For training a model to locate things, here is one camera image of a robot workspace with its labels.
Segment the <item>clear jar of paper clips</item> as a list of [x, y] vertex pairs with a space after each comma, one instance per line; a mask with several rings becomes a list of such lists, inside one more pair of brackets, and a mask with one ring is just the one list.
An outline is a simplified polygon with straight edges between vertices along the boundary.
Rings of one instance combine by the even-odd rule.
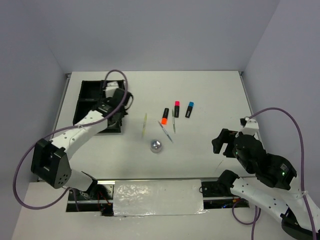
[[158, 139], [153, 139], [150, 141], [150, 150], [152, 153], [158, 154], [162, 151], [163, 144]]

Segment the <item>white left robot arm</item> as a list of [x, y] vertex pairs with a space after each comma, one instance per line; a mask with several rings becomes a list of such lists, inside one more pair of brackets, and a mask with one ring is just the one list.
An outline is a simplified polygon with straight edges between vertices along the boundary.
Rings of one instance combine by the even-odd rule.
[[128, 114], [132, 98], [130, 92], [116, 88], [111, 97], [100, 100], [72, 128], [51, 140], [39, 140], [34, 147], [31, 172], [54, 189], [73, 188], [88, 200], [105, 191], [94, 177], [72, 169], [70, 160], [93, 136], [120, 122]]

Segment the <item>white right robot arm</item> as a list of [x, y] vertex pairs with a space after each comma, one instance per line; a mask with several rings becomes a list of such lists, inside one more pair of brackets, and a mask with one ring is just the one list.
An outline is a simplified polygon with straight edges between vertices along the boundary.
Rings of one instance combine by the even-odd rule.
[[296, 240], [320, 238], [320, 209], [302, 189], [301, 177], [284, 157], [266, 152], [253, 135], [222, 129], [212, 140], [213, 152], [235, 158], [251, 175], [277, 193], [273, 197], [250, 185], [231, 170], [224, 170], [217, 180], [217, 190], [223, 196], [239, 196], [271, 215], [285, 233]]

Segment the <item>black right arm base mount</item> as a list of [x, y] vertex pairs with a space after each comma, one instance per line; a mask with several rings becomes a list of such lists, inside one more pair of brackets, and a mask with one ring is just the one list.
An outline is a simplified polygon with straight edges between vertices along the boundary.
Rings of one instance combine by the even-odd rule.
[[233, 185], [230, 182], [224, 182], [221, 180], [209, 180], [202, 181], [199, 192], [202, 193], [204, 198], [222, 198], [233, 197], [239, 198], [238, 195], [231, 193], [231, 187]]

